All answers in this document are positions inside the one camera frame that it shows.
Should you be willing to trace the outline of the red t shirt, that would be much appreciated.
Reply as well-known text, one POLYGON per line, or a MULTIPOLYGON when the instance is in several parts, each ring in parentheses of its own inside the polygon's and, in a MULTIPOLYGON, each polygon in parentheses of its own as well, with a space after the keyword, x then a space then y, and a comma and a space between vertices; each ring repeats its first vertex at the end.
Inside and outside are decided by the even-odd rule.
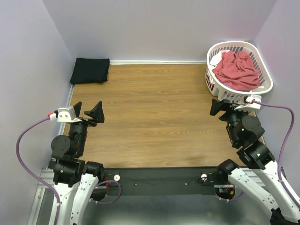
POLYGON ((260 86, 260 71, 254 67, 253 60, 246 51, 222 53, 222 60, 211 69, 221 83, 241 84, 249 91, 260 86))

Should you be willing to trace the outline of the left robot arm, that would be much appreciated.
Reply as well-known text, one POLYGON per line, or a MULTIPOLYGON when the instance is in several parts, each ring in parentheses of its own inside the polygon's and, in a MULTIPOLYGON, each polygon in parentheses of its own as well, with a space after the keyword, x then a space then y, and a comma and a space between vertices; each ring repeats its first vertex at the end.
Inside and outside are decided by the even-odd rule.
POLYGON ((96 185, 103 182, 104 166, 97 162, 85 162, 83 156, 88 127, 104 123, 102 101, 80 116, 82 103, 66 106, 51 114, 58 123, 70 125, 67 135, 56 136, 51 143, 53 182, 58 200, 52 205, 50 221, 55 225, 80 225, 90 196, 96 185))

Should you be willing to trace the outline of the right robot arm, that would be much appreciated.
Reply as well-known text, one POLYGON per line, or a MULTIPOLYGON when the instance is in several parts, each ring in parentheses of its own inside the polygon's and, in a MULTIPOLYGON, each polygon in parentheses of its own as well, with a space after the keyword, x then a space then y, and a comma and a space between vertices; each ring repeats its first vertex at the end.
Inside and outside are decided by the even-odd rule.
POLYGON ((227 123, 226 130, 232 147, 240 160, 264 184, 251 180, 234 161, 228 159, 203 178, 204 184, 232 184, 253 199, 270 217, 272 225, 298 225, 300 223, 300 198, 283 176, 280 160, 276 160, 268 147, 260 142, 265 130, 256 116, 239 111, 238 104, 229 100, 212 100, 210 115, 220 111, 219 120, 227 123))

